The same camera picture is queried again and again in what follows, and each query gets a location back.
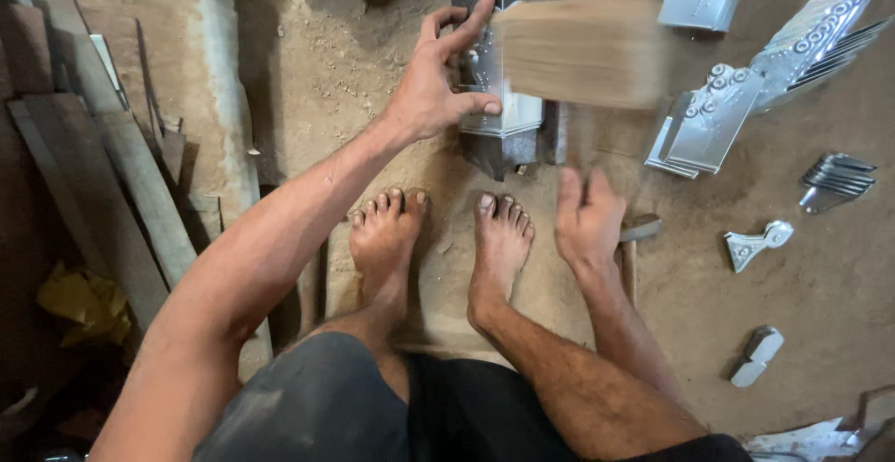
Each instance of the right hand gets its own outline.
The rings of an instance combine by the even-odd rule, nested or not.
[[[395,95],[383,116],[391,118],[411,142],[432,138],[465,114],[499,115],[500,99],[487,93],[454,93],[448,85],[446,64],[479,38],[494,10],[495,0],[479,0],[469,18],[450,34],[442,28],[466,18],[466,8],[441,8],[422,21],[420,38]]]
[[[598,168],[591,171],[586,194],[583,186],[575,169],[560,169],[555,239],[579,283],[601,280],[616,268],[612,257],[627,207]]]

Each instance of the leg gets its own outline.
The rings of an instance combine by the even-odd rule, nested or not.
[[[616,459],[706,434],[687,412],[653,387],[596,353],[544,330],[509,305],[513,281],[533,237],[534,227],[511,199],[497,205],[493,195],[482,195],[476,209],[469,318],[531,383],[568,446],[585,458]]]
[[[373,354],[382,378],[406,403],[410,397],[407,369],[389,338],[407,315],[407,274],[413,244],[428,206],[426,193],[399,188],[367,201],[351,216],[351,255],[363,276],[361,308],[311,331],[308,338],[336,331],[359,339]]]

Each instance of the dirt floor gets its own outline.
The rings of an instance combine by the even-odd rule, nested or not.
[[[722,39],[672,35],[672,94],[698,88],[716,62],[743,66],[807,0],[741,0]],[[450,0],[239,0],[240,72],[252,107],[262,184],[299,174],[382,110],[413,48],[422,16]],[[895,11],[874,0],[864,21]],[[722,171],[685,181],[643,167],[655,113],[576,109],[593,131],[585,160],[603,167],[629,212],[657,212],[662,233],[642,243],[641,312],[696,415],[718,432],[777,431],[854,414],[862,391],[895,383],[895,170],[889,132],[895,113],[895,32],[883,34],[840,76],[750,120]],[[879,165],[879,184],[822,216],[799,210],[800,174],[840,150]],[[374,180],[418,186],[434,206],[416,253],[414,307],[402,341],[493,354],[465,319],[473,266],[475,192],[511,193],[538,227],[514,305],[560,335],[592,347],[574,279],[552,240],[557,170],[529,167],[489,180],[461,158],[452,132],[410,147]],[[727,231],[758,233],[774,219],[796,228],[781,249],[735,275]],[[330,241],[327,313],[353,307],[356,278],[347,225]],[[777,327],[786,343],[753,387],[722,376],[752,329]]]

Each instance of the stack of metal strips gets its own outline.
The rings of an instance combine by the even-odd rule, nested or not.
[[[874,170],[875,166],[842,153],[823,155],[802,175],[808,192],[799,204],[808,214],[816,215],[852,201],[876,184],[876,179],[867,175]]]
[[[893,18],[895,17],[873,23],[837,41],[832,49],[823,54],[821,60],[813,63],[804,74],[799,76],[796,82],[789,85],[787,91],[796,90],[818,79],[830,76],[852,63],[867,45],[873,43],[879,34],[889,27]]]

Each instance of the left hand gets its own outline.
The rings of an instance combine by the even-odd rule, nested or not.
[[[458,124],[464,114],[499,115],[503,111],[494,95],[451,91],[446,72],[448,59],[464,52],[479,38],[482,25],[494,10],[494,2],[479,0],[469,19],[443,37],[439,37],[442,28],[462,21],[465,8],[441,8],[423,20],[404,76],[383,113],[409,129],[411,140],[435,137],[448,126]]]

